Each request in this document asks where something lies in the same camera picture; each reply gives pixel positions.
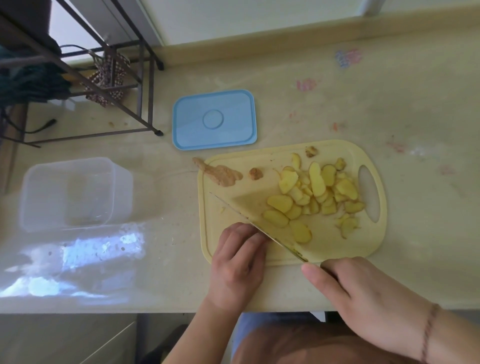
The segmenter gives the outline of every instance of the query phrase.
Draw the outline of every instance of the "kitchen knife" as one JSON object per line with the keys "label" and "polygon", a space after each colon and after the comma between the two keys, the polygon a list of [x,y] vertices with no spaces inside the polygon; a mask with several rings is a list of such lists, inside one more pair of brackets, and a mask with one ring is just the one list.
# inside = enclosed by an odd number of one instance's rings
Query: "kitchen knife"
{"label": "kitchen knife", "polygon": [[293,248],[290,248],[288,245],[285,245],[283,244],[282,242],[280,242],[278,239],[274,238],[273,236],[271,236],[268,232],[266,232],[264,229],[262,229],[261,227],[259,227],[257,224],[253,223],[247,216],[245,216],[244,214],[242,214],[241,212],[239,212],[238,210],[234,209],[232,206],[230,206],[227,202],[225,202],[224,200],[222,200],[220,197],[218,197],[217,195],[214,194],[214,196],[216,198],[218,198],[220,201],[222,201],[225,205],[227,205],[228,207],[230,207],[233,211],[235,211],[237,214],[239,214],[240,216],[246,218],[250,224],[252,224],[254,227],[256,227],[258,230],[260,230],[262,233],[264,233],[266,236],[268,236],[270,239],[272,239],[274,242],[276,242],[278,245],[281,245],[283,246],[285,249],[287,249],[290,253],[292,253],[296,258],[300,259],[302,262],[304,263],[307,263],[308,262],[308,259],[304,258],[302,256],[302,254],[300,254],[299,252],[297,252],[295,249]]}

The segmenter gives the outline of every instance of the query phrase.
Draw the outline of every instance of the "cutting board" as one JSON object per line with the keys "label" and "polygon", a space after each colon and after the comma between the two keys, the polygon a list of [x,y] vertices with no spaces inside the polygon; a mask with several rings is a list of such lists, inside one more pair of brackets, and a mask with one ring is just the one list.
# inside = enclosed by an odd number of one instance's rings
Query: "cutting board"
{"label": "cutting board", "polygon": [[[318,155],[307,158],[305,155],[305,147],[307,146],[317,148]],[[297,244],[293,240],[290,227],[280,229],[264,220],[261,216],[262,212],[271,209],[266,204],[267,197],[280,194],[279,176],[276,170],[281,171],[283,167],[292,165],[292,153],[298,153],[302,158],[302,170],[308,170],[313,161],[323,166],[328,163],[334,164],[338,157],[342,157],[347,163],[345,172],[354,179],[357,187],[359,169],[361,166],[365,166],[370,171],[372,184],[374,184],[374,186],[368,187],[370,189],[373,187],[378,193],[378,221],[372,221],[365,210],[357,213],[356,217],[359,219],[360,229],[355,230],[347,239],[343,239],[340,230],[335,226],[335,219],[344,214],[343,206],[335,215],[324,216],[321,213],[310,216],[301,215],[299,220],[309,226],[313,238],[307,244]],[[243,179],[237,181],[231,187],[218,186],[203,172],[198,174],[202,252],[209,262],[212,261],[218,238],[223,229],[238,221],[248,222],[225,206],[215,195],[248,216],[273,237],[281,238],[282,242],[297,249],[313,263],[322,262],[329,258],[368,256],[382,244],[387,223],[384,187],[372,161],[362,149],[353,143],[343,140],[326,140],[220,154],[209,158],[205,162],[212,166],[225,165],[243,174]],[[263,178],[256,181],[249,178],[248,172],[253,167],[259,168],[263,172]],[[360,186],[360,192],[362,190],[364,190],[364,186]],[[270,244],[266,259],[269,266],[301,263],[300,260],[276,243]]]}

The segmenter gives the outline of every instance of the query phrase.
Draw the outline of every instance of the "plastic lid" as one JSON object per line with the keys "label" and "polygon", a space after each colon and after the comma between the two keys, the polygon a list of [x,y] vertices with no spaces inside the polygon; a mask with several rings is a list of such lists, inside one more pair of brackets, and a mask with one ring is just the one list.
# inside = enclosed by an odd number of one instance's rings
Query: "plastic lid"
{"label": "plastic lid", "polygon": [[232,90],[181,97],[173,106],[173,144],[181,150],[255,143],[253,95]]}

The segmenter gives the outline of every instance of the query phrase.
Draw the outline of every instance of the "kitchen counter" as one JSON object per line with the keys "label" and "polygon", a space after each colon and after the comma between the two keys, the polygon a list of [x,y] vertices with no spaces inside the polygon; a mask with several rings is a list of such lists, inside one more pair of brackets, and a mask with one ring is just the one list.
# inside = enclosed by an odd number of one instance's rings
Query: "kitchen counter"
{"label": "kitchen counter", "polygon": [[[19,146],[0,200],[0,312],[194,312],[210,266],[200,248],[192,157],[325,139],[358,144],[383,179],[388,227],[370,260],[444,307],[480,308],[479,37],[472,28],[178,66],[155,74],[154,125],[164,137],[133,133]],[[239,88],[255,97],[255,144],[192,152],[173,146],[176,99]],[[134,108],[134,90],[126,103]],[[28,129],[52,117],[58,124],[29,140],[137,127],[113,107],[74,100],[31,105]],[[134,222],[19,230],[19,192],[29,167],[96,156],[134,174]],[[249,308],[332,306],[293,265],[269,267]]]}

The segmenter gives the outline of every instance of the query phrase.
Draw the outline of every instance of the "cutting board handle hole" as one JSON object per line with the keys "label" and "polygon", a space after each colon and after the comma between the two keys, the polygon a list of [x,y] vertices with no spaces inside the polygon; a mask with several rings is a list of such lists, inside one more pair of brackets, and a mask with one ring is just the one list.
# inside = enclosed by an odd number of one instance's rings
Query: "cutting board handle hole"
{"label": "cutting board handle hole", "polygon": [[365,211],[370,220],[376,223],[380,218],[380,197],[377,184],[366,166],[361,166],[359,169],[359,189],[362,199],[367,205]]}

